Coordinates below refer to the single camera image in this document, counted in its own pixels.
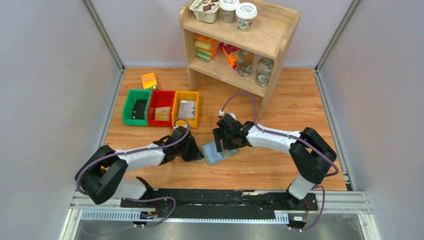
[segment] glass bottle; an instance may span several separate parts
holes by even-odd
[[[247,77],[251,73],[253,65],[253,52],[241,49],[237,58],[237,74]]]
[[[273,72],[274,60],[268,57],[262,57],[259,60],[256,68],[255,81],[259,86],[268,85],[268,81],[271,78],[271,73]]]

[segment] shelf board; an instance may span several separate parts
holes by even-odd
[[[231,84],[250,93],[264,97],[266,86],[259,86],[255,83],[255,72],[258,65],[258,58],[253,61],[253,66],[249,76],[239,76],[236,70],[233,70],[222,52],[218,52],[210,62],[204,62],[194,58],[188,65],[189,68]]]
[[[237,26],[237,21],[234,23],[224,22],[221,14],[213,23],[198,21],[194,15],[183,23],[183,28],[186,30],[274,60],[282,46],[286,31],[290,28],[287,23],[260,15],[254,18],[251,30],[248,32],[240,31]]]

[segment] white wall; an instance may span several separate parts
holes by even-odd
[[[179,13],[187,1],[92,0],[123,63],[148,66],[186,64]],[[285,66],[314,67],[351,0],[268,2],[303,12]]]
[[[424,1],[364,0],[321,71],[381,238],[423,239]]]
[[[119,70],[80,0],[0,2],[0,235],[58,239]]]

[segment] plastic storage bin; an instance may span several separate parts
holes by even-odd
[[[198,91],[175,91],[175,100],[173,101],[173,113],[172,113],[172,122],[178,119],[178,112],[180,111],[180,102],[181,100],[187,101],[196,101],[196,110],[194,114],[194,119],[186,119],[192,128],[198,127],[199,122],[199,92]],[[177,121],[178,126],[183,126],[184,121]]]
[[[147,123],[149,126],[155,127],[172,127],[173,126],[173,106],[175,91],[153,90],[151,92],[150,103],[147,110]],[[169,120],[155,120],[155,108],[170,107]]]
[[[152,95],[152,90],[142,90],[142,89],[130,89],[128,96],[126,97],[125,105],[122,110],[122,119],[123,124],[125,125],[135,125],[135,126],[147,126],[148,123],[148,109],[150,98]],[[147,100],[146,108],[144,111],[144,120],[142,119],[133,119],[133,109],[137,100]]]

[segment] wooden floor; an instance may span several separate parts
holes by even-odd
[[[186,68],[128,68],[113,112],[105,144],[113,149],[143,147],[152,141],[169,135],[170,127],[126,126],[122,109],[129,89],[142,89],[140,76],[156,73],[161,90],[189,90]],[[225,101],[241,89],[206,77],[200,82],[199,127],[191,132],[199,146],[214,140],[218,113]],[[254,96],[259,107],[262,98]],[[245,96],[234,98],[225,109],[234,112],[237,120],[252,121],[253,107]],[[311,127],[334,146],[325,112],[310,68],[285,68],[260,124],[286,131],[302,131]],[[148,166],[126,176],[143,177],[153,188],[200,189],[252,189],[285,190],[298,174],[289,155],[263,147],[244,147],[240,153],[224,161],[208,166],[203,162],[184,162],[177,157],[173,162],[160,166]],[[322,185],[326,190],[346,190],[341,174],[326,178]]]

